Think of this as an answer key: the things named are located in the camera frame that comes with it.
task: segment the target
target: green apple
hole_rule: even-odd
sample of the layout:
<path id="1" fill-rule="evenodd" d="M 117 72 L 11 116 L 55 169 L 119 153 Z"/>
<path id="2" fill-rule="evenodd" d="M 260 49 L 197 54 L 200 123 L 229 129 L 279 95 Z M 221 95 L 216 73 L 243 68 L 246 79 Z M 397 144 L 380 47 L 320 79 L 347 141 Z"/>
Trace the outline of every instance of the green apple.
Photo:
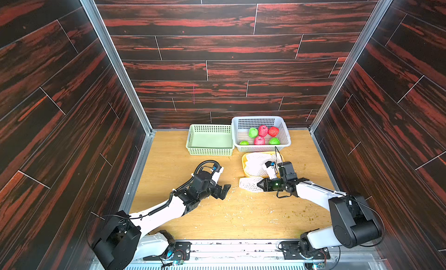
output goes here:
<path id="1" fill-rule="evenodd" d="M 280 144 L 280 140 L 278 138 L 272 138 L 269 140 L 269 144 L 272 144 L 272 145 Z"/>
<path id="2" fill-rule="evenodd" d="M 257 128 L 250 128 L 248 135 L 250 138 L 256 138 L 259 135 L 259 130 Z"/>

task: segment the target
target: black mounting bracket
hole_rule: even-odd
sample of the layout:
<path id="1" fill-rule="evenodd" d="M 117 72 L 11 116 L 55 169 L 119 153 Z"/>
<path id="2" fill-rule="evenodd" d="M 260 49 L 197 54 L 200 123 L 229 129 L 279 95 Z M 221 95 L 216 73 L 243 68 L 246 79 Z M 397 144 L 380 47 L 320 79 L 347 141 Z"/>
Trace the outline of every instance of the black mounting bracket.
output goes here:
<path id="1" fill-rule="evenodd" d="M 285 260 L 291 260 L 291 259 L 321 259 L 324 260 L 326 256 L 326 259 L 330 259 L 330 253 L 328 252 L 328 248 L 323 248 L 319 250 L 315 250 L 312 253 L 309 253 L 313 258 L 307 258 L 301 255 L 299 251 L 299 241 L 282 241 L 279 244 L 280 250 L 282 251 L 283 258 Z"/>
<path id="2" fill-rule="evenodd" d="M 173 256 L 171 256 L 170 259 L 167 259 L 167 260 L 169 260 L 169 261 L 189 260 L 191 244 L 192 243 L 186 242 L 186 241 L 175 242 L 174 254 L 173 254 Z M 160 259 L 158 256 L 153 255 L 153 256 L 149 256 L 149 257 L 144 257 L 143 260 L 145 260 L 145 261 L 159 261 Z"/>

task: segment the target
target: wooden floor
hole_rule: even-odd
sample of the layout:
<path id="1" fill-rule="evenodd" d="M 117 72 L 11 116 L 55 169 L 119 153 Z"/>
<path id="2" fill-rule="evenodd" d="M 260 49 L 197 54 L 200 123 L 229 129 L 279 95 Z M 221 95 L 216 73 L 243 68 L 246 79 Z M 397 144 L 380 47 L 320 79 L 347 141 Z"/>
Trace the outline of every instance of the wooden floor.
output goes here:
<path id="1" fill-rule="evenodd" d="M 281 151 L 285 161 L 293 163 L 299 177 L 333 189 L 309 132 L 291 130 L 289 133 L 291 146 Z M 240 189 L 244 153 L 237 148 L 231 157 L 191 156 L 186 140 L 186 131 L 156 133 L 130 212 L 165 201 L 171 190 L 186 182 L 197 165 L 207 159 L 214 159 L 224 167 L 219 184 L 232 187 L 225 200 L 204 199 L 194 211 L 155 231 L 166 229 L 176 239 L 279 239 L 298 238 L 305 231 L 331 225 L 329 212 L 308 200 L 278 199 L 273 192 L 252 193 Z"/>

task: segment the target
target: red apple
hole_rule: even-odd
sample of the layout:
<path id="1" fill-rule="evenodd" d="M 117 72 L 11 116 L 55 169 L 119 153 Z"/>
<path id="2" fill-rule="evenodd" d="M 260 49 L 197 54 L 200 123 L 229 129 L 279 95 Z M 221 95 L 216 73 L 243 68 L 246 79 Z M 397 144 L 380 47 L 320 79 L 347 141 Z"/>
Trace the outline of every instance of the red apple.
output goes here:
<path id="1" fill-rule="evenodd" d="M 259 136 L 265 137 L 268 134 L 268 127 L 262 125 L 259 127 Z"/>
<path id="2" fill-rule="evenodd" d="M 254 139 L 254 145 L 265 145 L 265 138 L 258 136 Z"/>

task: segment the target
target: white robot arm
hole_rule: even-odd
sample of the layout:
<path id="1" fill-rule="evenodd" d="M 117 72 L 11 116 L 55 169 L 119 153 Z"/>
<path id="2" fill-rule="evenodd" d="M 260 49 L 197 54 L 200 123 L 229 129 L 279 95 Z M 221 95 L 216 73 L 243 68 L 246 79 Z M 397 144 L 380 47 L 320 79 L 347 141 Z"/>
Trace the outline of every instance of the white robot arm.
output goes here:
<path id="1" fill-rule="evenodd" d="M 205 164 L 213 163 L 211 172 Z M 169 199 L 141 212 L 127 215 L 119 211 L 111 217 L 90 246 L 106 270 L 124 269 L 133 259 L 147 256 L 169 258 L 175 240 L 166 231 L 145 236 L 164 223 L 186 215 L 198 207 L 204 198 L 225 199 L 231 185 L 217 184 L 224 168 L 207 160 L 198 165 L 192 178 L 176 190 Z"/>
<path id="2" fill-rule="evenodd" d="M 313 257 L 326 247 L 343 245 L 353 248 L 382 235 L 372 209 L 361 195 L 332 191 L 306 178 L 298 178 L 290 162 L 279 163 L 277 166 L 280 178 L 264 178 L 257 184 L 258 187 L 265 192 L 277 191 L 279 198 L 293 195 L 309 200 L 331 214 L 332 226 L 301 235 L 298 248 L 303 257 Z M 290 195 L 279 196 L 281 191 Z"/>

